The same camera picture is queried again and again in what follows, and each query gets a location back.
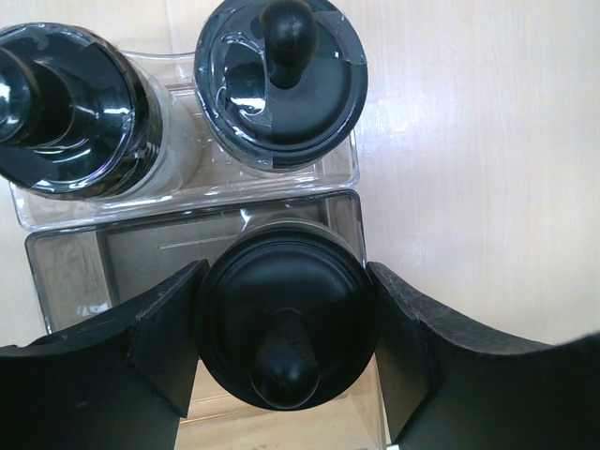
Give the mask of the glossy black-lid jar white powder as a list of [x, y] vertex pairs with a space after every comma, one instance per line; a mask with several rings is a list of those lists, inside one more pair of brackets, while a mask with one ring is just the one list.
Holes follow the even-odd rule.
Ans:
[[189, 110], [122, 52], [78, 26], [1, 32], [1, 174], [51, 200], [162, 195], [201, 159]]

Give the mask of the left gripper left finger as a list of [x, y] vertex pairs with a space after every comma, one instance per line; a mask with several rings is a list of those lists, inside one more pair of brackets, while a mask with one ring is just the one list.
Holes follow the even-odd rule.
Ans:
[[207, 261], [27, 346], [1, 350], [4, 449], [172, 449], [199, 361]]

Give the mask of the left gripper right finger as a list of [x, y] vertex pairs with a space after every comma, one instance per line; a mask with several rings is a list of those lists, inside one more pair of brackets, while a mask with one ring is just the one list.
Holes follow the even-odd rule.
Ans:
[[376, 349], [390, 437], [401, 449], [595, 449], [599, 336], [549, 345], [428, 297], [385, 265]]

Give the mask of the taped black-lid jar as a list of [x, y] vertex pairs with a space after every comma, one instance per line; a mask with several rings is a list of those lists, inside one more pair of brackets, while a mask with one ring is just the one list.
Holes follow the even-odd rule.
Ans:
[[217, 144], [251, 170], [290, 173], [340, 146], [368, 93], [368, 62], [329, 1], [223, 1], [206, 20], [193, 80]]

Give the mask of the black-lid jar brown spice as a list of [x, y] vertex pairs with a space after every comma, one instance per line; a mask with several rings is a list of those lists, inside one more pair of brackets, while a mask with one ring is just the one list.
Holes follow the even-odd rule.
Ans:
[[193, 331], [217, 383], [271, 411], [347, 390], [367, 367], [381, 306], [366, 267], [336, 232], [281, 219], [243, 232], [210, 266]]

